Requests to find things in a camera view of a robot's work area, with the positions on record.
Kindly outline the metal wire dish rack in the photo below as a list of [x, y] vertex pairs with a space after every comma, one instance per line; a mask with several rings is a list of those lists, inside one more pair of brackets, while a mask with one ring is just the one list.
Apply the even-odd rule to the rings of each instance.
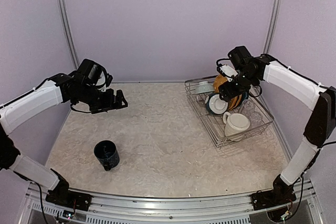
[[213, 145], [222, 148], [257, 136], [273, 122], [274, 117], [252, 97], [252, 89], [229, 103], [215, 92], [215, 76], [186, 80], [186, 96], [203, 123]]

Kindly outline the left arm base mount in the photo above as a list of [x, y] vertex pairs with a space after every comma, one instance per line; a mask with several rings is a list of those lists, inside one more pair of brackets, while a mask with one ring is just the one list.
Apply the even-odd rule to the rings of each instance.
[[73, 210], [88, 211], [92, 196], [70, 190], [69, 183], [58, 172], [51, 171], [57, 175], [59, 182], [53, 190], [48, 190], [46, 201]]

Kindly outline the dark bowl white inside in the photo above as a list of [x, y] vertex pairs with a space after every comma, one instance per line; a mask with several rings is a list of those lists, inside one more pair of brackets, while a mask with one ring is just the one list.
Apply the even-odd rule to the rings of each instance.
[[205, 108], [209, 114], [222, 115], [228, 109], [228, 102], [221, 100], [219, 93], [211, 93], [205, 98]]

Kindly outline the white ribbed ceramic mug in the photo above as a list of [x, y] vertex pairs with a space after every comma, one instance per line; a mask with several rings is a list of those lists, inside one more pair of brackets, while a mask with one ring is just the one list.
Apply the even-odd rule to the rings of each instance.
[[225, 124], [224, 134], [233, 142], [239, 142], [243, 138], [241, 136], [242, 132], [250, 127], [249, 119], [240, 113], [225, 112], [223, 122]]

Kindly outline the blue polka dot plate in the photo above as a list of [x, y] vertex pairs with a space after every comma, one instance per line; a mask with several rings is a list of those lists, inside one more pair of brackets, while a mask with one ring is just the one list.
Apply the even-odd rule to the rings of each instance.
[[242, 105], [242, 103], [247, 100], [249, 98], [249, 92], [245, 92], [243, 95], [242, 95], [242, 99], [241, 99], [241, 103], [240, 105]]

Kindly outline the clear glass tumbler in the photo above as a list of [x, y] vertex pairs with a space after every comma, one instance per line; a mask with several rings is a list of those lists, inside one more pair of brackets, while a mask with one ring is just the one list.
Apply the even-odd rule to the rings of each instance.
[[251, 100], [243, 101], [240, 113], [249, 119], [251, 129], [263, 124], [263, 115], [256, 110], [256, 105]]

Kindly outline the dark bowl pale blue inside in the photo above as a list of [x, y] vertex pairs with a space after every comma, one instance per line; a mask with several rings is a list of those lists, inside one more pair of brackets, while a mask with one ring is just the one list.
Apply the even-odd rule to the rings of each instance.
[[214, 87], [208, 81], [201, 81], [195, 86], [195, 94], [214, 92]]

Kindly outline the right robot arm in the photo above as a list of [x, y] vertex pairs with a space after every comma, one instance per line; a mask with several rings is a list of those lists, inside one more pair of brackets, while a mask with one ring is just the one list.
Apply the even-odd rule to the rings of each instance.
[[302, 140], [287, 167], [278, 176], [281, 185], [268, 194], [269, 201], [279, 205], [289, 196], [287, 187], [312, 166], [320, 150], [328, 145], [328, 138], [335, 130], [335, 88], [299, 74], [270, 54], [252, 56], [245, 46], [237, 46], [227, 57], [218, 59], [216, 68], [227, 78], [219, 86], [221, 100], [229, 101], [265, 82], [282, 91], [283, 113], [289, 112], [295, 105], [303, 109], [308, 121], [303, 128]]

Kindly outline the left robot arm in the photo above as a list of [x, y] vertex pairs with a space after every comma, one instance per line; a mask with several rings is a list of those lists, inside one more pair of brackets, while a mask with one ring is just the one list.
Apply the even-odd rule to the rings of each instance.
[[88, 106], [88, 114], [120, 110], [128, 106], [122, 90], [113, 90], [113, 77], [101, 64], [84, 59], [69, 74], [58, 73], [43, 80], [28, 92], [1, 104], [1, 169], [11, 170], [41, 187], [66, 206], [73, 201], [69, 184], [57, 172], [23, 154], [11, 134], [20, 126], [58, 105], [78, 103]]

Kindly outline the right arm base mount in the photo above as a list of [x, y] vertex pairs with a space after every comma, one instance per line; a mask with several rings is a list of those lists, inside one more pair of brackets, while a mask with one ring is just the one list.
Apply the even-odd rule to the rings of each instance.
[[293, 190], [293, 184], [287, 185], [280, 178], [280, 175], [275, 178], [272, 186], [271, 190], [257, 191], [251, 195], [254, 210], [280, 206], [297, 199]]

